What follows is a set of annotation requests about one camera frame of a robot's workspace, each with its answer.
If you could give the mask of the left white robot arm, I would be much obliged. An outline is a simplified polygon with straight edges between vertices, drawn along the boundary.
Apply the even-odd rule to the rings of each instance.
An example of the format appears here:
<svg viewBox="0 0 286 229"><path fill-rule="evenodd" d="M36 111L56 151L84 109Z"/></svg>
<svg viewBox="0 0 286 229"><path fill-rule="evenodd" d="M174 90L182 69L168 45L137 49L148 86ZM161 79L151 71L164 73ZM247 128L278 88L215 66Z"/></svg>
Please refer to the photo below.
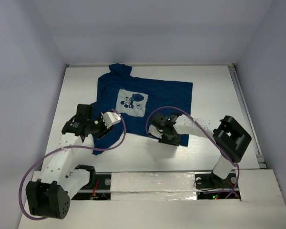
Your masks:
<svg viewBox="0 0 286 229"><path fill-rule="evenodd" d="M57 151L40 177L27 184L27 202L35 220L64 219L77 192L96 184L95 168L76 162L76 152L84 148L85 138L89 135L102 138L113 130L121 117L107 111L92 119L92 112L92 105L77 106L76 114L62 128Z"/></svg>

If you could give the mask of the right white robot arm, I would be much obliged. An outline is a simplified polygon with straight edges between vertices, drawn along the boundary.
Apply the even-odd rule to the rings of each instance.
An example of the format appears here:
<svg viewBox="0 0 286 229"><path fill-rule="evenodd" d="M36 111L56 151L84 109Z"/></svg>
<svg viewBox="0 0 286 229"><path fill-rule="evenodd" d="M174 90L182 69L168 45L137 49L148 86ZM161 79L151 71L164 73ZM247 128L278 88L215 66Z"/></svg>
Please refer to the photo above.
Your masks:
<svg viewBox="0 0 286 229"><path fill-rule="evenodd" d="M215 187L221 187L227 182L228 175L242 160L252 141L250 134L228 115L220 120L203 120L186 114L165 116L157 113L147 130L160 143L174 146L181 144L183 135L209 139L221 153L210 175L210 182Z"/></svg>

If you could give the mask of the blue t shirt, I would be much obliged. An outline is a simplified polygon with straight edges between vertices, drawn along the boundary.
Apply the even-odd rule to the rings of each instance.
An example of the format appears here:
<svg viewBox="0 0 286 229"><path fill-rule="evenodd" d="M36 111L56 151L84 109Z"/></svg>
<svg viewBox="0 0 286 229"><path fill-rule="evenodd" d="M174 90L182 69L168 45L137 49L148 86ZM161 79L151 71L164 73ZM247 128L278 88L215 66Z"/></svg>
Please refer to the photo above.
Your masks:
<svg viewBox="0 0 286 229"><path fill-rule="evenodd" d="M193 83L164 81L132 77L132 67L111 64L109 73L98 78L97 97L93 105L93 119L101 113L114 109L124 119L100 140L94 138L94 155L115 144L123 130L127 133L147 136L145 124L148 116L159 107L169 116L180 108L191 111Z"/></svg>

